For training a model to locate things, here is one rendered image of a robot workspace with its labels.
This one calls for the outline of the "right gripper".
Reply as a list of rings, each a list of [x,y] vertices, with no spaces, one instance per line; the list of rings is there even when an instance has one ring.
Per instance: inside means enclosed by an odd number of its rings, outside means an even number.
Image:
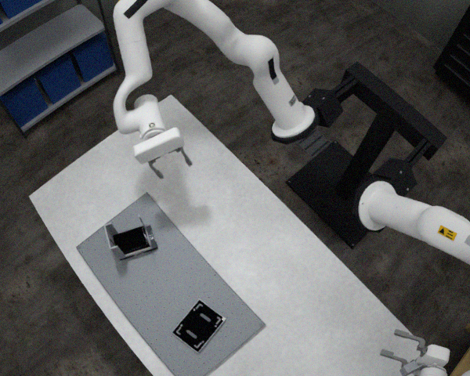
[[[151,138],[152,136],[155,137]],[[148,162],[150,168],[156,175],[160,179],[164,179],[163,174],[153,166],[153,163],[156,163],[158,158],[161,158],[161,156],[169,152],[177,151],[178,153],[181,151],[189,167],[193,165],[192,161],[190,161],[189,157],[186,155],[183,146],[185,146],[185,141],[182,133],[178,128],[172,128],[166,132],[161,130],[149,132],[145,135],[144,142],[134,146],[133,151],[135,159],[141,165]]]

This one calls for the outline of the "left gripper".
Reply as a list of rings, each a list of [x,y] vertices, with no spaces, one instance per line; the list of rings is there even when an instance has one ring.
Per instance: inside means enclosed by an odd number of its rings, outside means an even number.
[[[417,351],[420,351],[421,354],[415,360],[418,366],[424,364],[428,365],[428,367],[436,367],[445,372],[447,372],[443,367],[449,362],[450,357],[450,350],[447,348],[443,348],[438,345],[429,345],[428,347],[425,346],[425,340],[423,338],[419,338],[409,334],[408,332],[401,331],[395,329],[394,335],[402,337],[402,338],[409,338],[411,340],[415,340],[419,342],[417,346]],[[427,351],[428,350],[428,351]],[[394,356],[394,352],[390,352],[388,350],[382,349],[380,352],[380,356],[384,356],[393,360],[400,361],[402,363],[401,368],[408,364],[407,360],[400,358],[398,356]]]

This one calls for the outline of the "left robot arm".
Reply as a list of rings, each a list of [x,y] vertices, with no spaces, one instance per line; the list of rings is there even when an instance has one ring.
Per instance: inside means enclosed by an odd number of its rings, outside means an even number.
[[[389,183],[382,181],[370,184],[359,203],[360,221],[368,229],[390,227],[423,240],[470,265],[470,222],[451,212],[444,207],[401,197]],[[399,372],[407,376],[417,370],[421,371],[419,376],[447,376],[439,368],[424,364],[418,366],[415,360]]]

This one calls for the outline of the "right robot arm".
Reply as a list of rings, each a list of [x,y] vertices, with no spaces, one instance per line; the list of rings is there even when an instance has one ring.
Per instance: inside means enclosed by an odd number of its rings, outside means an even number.
[[[229,60],[252,69],[253,85],[275,118],[275,136],[296,136],[311,125],[314,111],[296,98],[280,71],[277,47],[267,37],[242,33],[209,0],[119,0],[113,18],[125,79],[114,97],[113,109],[122,135],[140,132],[140,139],[144,139],[151,131],[166,132],[155,96],[140,96],[134,110],[125,109],[128,95],[152,78],[143,19],[162,7],[202,30]]]

